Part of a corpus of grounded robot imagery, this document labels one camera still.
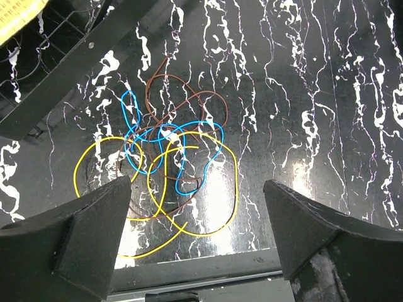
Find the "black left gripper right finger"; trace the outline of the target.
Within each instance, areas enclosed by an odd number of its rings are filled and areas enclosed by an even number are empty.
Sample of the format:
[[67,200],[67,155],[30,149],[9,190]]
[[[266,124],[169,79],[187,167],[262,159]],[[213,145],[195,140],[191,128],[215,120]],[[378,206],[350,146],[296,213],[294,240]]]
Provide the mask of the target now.
[[402,232],[348,216],[275,180],[263,191],[295,301],[402,301]]

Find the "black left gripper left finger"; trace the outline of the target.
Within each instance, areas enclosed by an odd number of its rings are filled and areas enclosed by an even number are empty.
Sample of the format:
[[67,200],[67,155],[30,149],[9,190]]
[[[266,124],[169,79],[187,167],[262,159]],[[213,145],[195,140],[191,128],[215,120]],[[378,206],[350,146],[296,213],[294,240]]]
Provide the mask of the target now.
[[115,180],[1,228],[1,301],[105,301],[131,197]]

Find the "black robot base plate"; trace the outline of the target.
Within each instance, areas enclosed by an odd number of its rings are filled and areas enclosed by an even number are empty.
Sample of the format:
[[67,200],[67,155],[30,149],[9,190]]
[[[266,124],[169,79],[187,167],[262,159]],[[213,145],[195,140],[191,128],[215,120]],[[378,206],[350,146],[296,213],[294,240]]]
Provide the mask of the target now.
[[277,249],[116,271],[109,301],[295,301]]

